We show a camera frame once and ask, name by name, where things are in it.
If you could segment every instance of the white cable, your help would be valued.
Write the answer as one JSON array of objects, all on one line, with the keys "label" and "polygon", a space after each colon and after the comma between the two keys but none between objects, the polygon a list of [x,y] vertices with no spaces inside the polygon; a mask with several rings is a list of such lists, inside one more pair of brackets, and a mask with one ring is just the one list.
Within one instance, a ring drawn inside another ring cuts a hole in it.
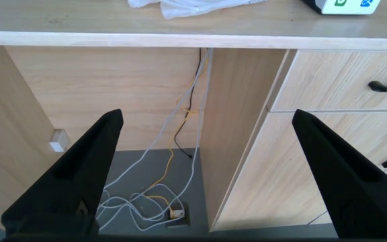
[{"label": "white cable", "polygon": [[137,160],[136,162],[134,162],[131,166],[129,166],[127,168],[126,171],[124,171],[121,175],[119,175],[118,178],[116,178],[114,181],[110,182],[109,184],[105,185],[104,186],[104,189],[106,188],[109,188],[111,185],[115,184],[116,182],[118,182],[120,180],[120,178],[122,178],[128,171],[130,171],[136,164],[138,164],[140,161],[142,161],[144,159],[144,157],[146,156],[146,154],[148,153],[148,151],[155,145],[155,143],[158,141],[159,137],[162,135],[162,132],[164,131],[165,129],[165,126],[167,125],[168,121],[174,116],[174,114],[176,113],[176,111],[179,109],[181,103],[183,103],[183,100],[185,99],[186,95],[192,90],[192,88],[195,86],[195,84],[197,83],[198,81],[198,76],[200,75],[200,73],[202,72],[202,69],[204,67],[204,62],[205,60],[207,59],[208,55],[209,55],[209,52],[207,52],[207,54],[205,55],[205,57],[201,60],[201,63],[200,63],[200,68],[199,68],[199,71],[197,73],[197,75],[195,76],[195,81],[192,83],[191,87],[183,94],[183,97],[181,97],[179,103],[176,105],[175,109],[173,110],[173,112],[170,114],[170,116],[168,116],[168,118],[165,120],[164,124],[162,125],[162,128],[161,128],[161,131],[159,132],[158,136],[156,136],[156,138],[154,139],[154,141],[152,142],[152,144],[147,148],[147,150],[142,154],[141,158],[139,160]]},{"label": "white cable", "polygon": [[[192,84],[192,86],[185,92],[185,94],[183,95],[183,97],[180,99],[179,103],[177,104],[176,108],[174,109],[174,111],[171,113],[171,115],[166,119],[166,121],[164,122],[164,125],[160,131],[160,133],[158,134],[158,136],[155,138],[155,140],[152,142],[152,144],[150,145],[150,147],[143,153],[142,157],[136,161],[135,163],[133,163],[131,166],[129,166],[129,168],[124,172],[122,173],[116,180],[114,180],[113,182],[111,182],[110,184],[106,185],[104,187],[105,188],[108,188],[110,187],[111,185],[115,184],[123,175],[125,175],[130,169],[132,169],[137,163],[139,163],[140,161],[142,161],[145,157],[145,155],[147,154],[147,152],[152,148],[152,146],[156,143],[156,141],[158,140],[158,138],[161,136],[162,134],[162,131],[164,130],[167,122],[169,119],[172,118],[172,116],[174,115],[174,113],[179,109],[179,106],[180,106],[180,103],[183,102],[183,99],[185,98],[186,94],[193,88],[193,86],[196,84],[197,80],[198,80],[198,76],[199,76],[199,73],[202,72],[202,69],[204,67],[204,61],[206,60],[206,58],[208,57],[208,74],[207,74],[207,88],[206,88],[206,92],[204,93],[204,96],[202,98],[202,101],[201,101],[201,106],[200,106],[200,115],[199,115],[199,118],[198,118],[198,131],[197,131],[197,142],[196,142],[196,147],[195,147],[195,153],[193,155],[193,161],[192,161],[192,172],[191,172],[191,175],[189,177],[189,180],[187,181],[186,183],[186,186],[184,187],[184,189],[180,192],[179,195],[175,195],[174,192],[168,188],[166,185],[164,184],[156,184],[152,187],[149,187],[147,188],[144,192],[142,192],[141,194],[139,193],[134,193],[133,195],[131,195],[130,197],[130,201],[128,201],[127,199],[125,198],[121,198],[121,197],[112,197],[110,198],[110,193],[108,193],[108,191],[104,190],[104,192],[107,192],[108,195],[109,195],[109,198],[103,202],[102,204],[99,205],[98,208],[103,208],[103,210],[105,210],[106,208],[119,208],[118,211],[113,215],[113,217],[111,217],[111,219],[109,219],[109,221],[106,222],[106,224],[104,224],[102,227],[100,227],[99,230],[103,229],[104,227],[106,227],[108,224],[110,224],[113,219],[117,216],[117,214],[125,207],[125,206],[128,206],[130,208],[130,214],[131,214],[131,217],[132,217],[132,220],[134,221],[136,227],[138,228],[138,230],[140,231],[146,231],[148,229],[151,229],[155,226],[158,226],[158,225],[163,225],[165,223],[169,223],[169,222],[173,222],[175,220],[178,220],[178,219],[181,219],[181,218],[176,218],[176,219],[172,219],[172,220],[166,220],[166,221],[162,221],[162,222],[159,222],[159,223],[155,223],[145,229],[142,229],[138,226],[138,223],[136,222],[136,219],[134,218],[134,215],[132,213],[132,211],[134,211],[142,220],[148,220],[148,221],[158,221],[158,220],[161,220],[164,216],[164,213],[165,211],[167,211],[169,209],[169,207],[172,205],[172,203],[174,203],[174,201],[178,200],[178,202],[180,203],[182,209],[184,210],[184,207],[183,207],[183,204],[181,203],[179,197],[186,191],[186,189],[189,187],[191,181],[192,181],[192,178],[194,176],[194,172],[195,172],[195,161],[196,161],[196,155],[198,153],[198,147],[199,147],[199,144],[200,144],[200,130],[201,130],[201,126],[202,126],[202,110],[204,109],[204,104],[205,104],[205,100],[207,98],[207,94],[208,94],[208,90],[209,90],[209,86],[210,86],[210,75],[211,75],[211,68],[212,68],[212,61],[213,61],[213,49],[209,49],[209,51],[207,52],[207,54],[205,55],[205,57],[203,58],[203,60],[201,60],[201,63],[200,63],[200,70],[198,71],[197,75],[195,76],[195,81],[194,83]],[[165,188],[167,188],[173,195],[174,195],[174,199],[172,199],[172,201],[169,203],[169,205],[165,208],[165,209],[162,209],[159,204],[154,201],[153,199],[151,198],[148,198],[146,197],[144,194],[149,191],[150,189],[152,188],[155,188],[157,186],[164,186]],[[139,197],[145,197],[151,201],[153,201],[158,207],[159,209],[161,210],[161,212],[155,216],[152,216],[150,218],[146,218],[144,217],[143,215],[141,215],[141,213],[139,213],[139,211],[136,209],[136,207],[131,203],[133,202],[134,200],[136,200],[137,198]],[[110,202],[110,200],[113,200],[113,199],[118,199],[118,200],[123,200],[125,201],[125,203],[123,204],[119,204],[119,205],[116,205],[116,206],[107,206],[107,204]]]},{"label": "white cable", "polygon": [[[104,190],[103,192],[106,192],[108,199],[110,199],[110,193],[107,190]],[[103,202],[102,204],[100,204],[97,208],[97,211],[101,207],[101,205],[103,205],[103,204],[108,204],[108,202]],[[101,216],[101,214],[104,212],[104,210],[105,210],[105,208],[103,210],[101,210],[101,212],[96,216],[96,219],[98,219]]]}]

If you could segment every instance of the blue logo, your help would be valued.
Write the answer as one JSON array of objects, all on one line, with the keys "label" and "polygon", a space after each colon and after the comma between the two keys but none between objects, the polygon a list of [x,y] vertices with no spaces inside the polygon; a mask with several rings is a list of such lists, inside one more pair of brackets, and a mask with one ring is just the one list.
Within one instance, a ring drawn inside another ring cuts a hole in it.
[{"label": "blue logo", "polygon": [[362,0],[361,7],[369,7],[373,3],[373,0]]}]

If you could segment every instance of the white plastic bag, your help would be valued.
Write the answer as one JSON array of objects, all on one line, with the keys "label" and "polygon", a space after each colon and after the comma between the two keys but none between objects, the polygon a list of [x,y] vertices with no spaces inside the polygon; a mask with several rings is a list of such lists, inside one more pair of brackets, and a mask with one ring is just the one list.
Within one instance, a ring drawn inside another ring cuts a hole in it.
[{"label": "white plastic bag", "polygon": [[128,0],[129,6],[144,7],[149,3],[161,2],[161,11],[165,19],[188,17],[210,13],[217,9],[235,7],[243,4],[260,3],[265,0]]}]

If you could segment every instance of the desk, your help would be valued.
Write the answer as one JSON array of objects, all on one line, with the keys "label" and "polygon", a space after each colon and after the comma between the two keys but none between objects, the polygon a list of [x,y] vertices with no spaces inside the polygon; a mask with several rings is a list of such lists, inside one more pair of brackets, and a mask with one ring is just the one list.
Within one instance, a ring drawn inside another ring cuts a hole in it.
[{"label": "desk", "polygon": [[[192,82],[198,48],[211,47],[200,142],[211,231],[305,225],[326,211],[290,126],[296,108],[376,165],[387,160],[387,93],[367,87],[387,85],[387,1],[371,16],[269,0],[168,21],[158,5],[0,0],[0,216],[57,160],[55,128],[74,142],[121,108],[118,150],[146,149]],[[154,149],[166,148],[183,117]],[[182,147],[194,147],[196,121],[178,136]]]}]

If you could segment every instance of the cabinet drawer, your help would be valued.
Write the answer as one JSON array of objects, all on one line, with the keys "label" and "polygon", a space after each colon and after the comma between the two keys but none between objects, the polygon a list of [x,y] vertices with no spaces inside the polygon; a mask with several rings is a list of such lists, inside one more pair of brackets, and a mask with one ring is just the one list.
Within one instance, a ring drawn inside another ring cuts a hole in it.
[{"label": "cabinet drawer", "polygon": [[[326,211],[292,128],[293,115],[268,114],[216,230],[305,225]],[[387,113],[314,115],[376,165],[387,160]]]},{"label": "cabinet drawer", "polygon": [[387,52],[300,51],[271,111],[387,110],[370,81],[387,86]]}]

